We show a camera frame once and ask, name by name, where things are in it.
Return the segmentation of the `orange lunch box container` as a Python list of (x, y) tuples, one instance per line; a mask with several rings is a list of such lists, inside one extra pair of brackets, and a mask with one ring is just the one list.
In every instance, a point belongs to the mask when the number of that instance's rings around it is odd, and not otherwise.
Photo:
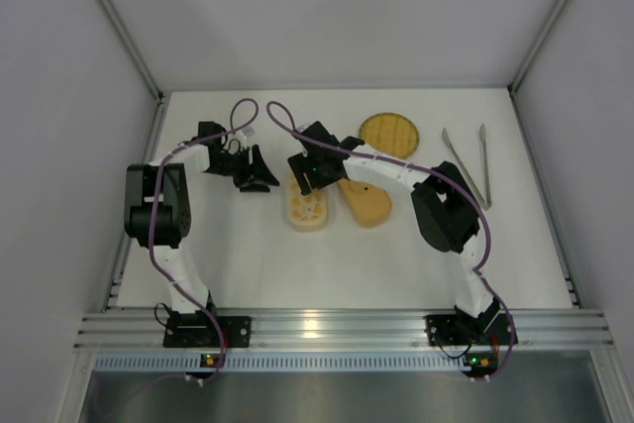
[(381, 225), (382, 223), (384, 223), (386, 220), (388, 220), (390, 215), (391, 215), (390, 209), (378, 210), (378, 211), (362, 210), (360, 212), (354, 213), (356, 222), (361, 227), (364, 227), (364, 228), (377, 227)]

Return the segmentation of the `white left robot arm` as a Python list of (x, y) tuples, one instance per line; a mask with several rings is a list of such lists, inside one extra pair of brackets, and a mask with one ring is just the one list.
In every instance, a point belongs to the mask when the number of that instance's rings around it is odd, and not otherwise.
[(279, 180), (258, 145), (251, 145), (239, 129), (226, 130), (212, 121), (199, 123), (197, 136), (162, 159), (127, 168), (126, 234), (148, 250), (168, 286), (171, 314), (207, 321), (215, 313), (213, 298), (187, 243), (192, 225), (187, 178), (198, 173), (229, 177), (242, 192), (269, 192)]

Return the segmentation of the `orange lunch box lid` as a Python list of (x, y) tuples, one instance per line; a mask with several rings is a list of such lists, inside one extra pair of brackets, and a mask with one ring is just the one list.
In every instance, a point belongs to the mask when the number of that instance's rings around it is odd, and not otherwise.
[(339, 180), (338, 187), (354, 219), (362, 210), (392, 210), (391, 198), (382, 188), (348, 179)]

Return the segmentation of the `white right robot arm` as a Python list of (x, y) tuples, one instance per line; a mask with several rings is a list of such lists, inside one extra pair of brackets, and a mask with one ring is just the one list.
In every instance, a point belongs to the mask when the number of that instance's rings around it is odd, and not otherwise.
[(424, 241), (458, 256), (455, 310), (462, 326), (479, 334), (491, 327), (500, 302), (481, 275), (490, 254), (490, 229), (456, 165), (444, 161), (426, 168), (382, 153), (360, 138), (338, 141), (319, 121), (293, 136), (303, 151), (288, 164), (303, 194), (347, 179), (409, 199)]

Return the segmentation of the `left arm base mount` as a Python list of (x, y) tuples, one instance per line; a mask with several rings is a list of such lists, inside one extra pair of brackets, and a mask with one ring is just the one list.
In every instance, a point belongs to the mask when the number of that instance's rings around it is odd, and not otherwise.
[[(165, 348), (219, 348), (220, 338), (212, 321), (200, 310), (181, 314), (164, 303), (154, 308), (157, 322), (163, 327), (162, 345)], [(250, 346), (252, 318), (250, 316), (218, 316), (225, 348), (245, 349)]]

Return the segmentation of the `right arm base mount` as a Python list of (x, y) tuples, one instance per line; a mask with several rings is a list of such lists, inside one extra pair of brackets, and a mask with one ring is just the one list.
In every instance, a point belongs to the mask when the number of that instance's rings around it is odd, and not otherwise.
[(455, 306), (452, 312), (430, 314), (424, 320), (430, 345), (443, 350), (517, 343), (509, 317), (497, 298), (476, 317)]

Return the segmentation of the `beige lunch box lid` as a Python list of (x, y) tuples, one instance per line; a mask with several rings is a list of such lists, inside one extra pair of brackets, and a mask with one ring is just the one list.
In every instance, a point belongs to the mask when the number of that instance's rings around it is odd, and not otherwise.
[(310, 194), (302, 195), (292, 172), (289, 172), (285, 183), (286, 214), (291, 207), (308, 207), (316, 204), (322, 204), (328, 209), (326, 194), (321, 190), (312, 190)]

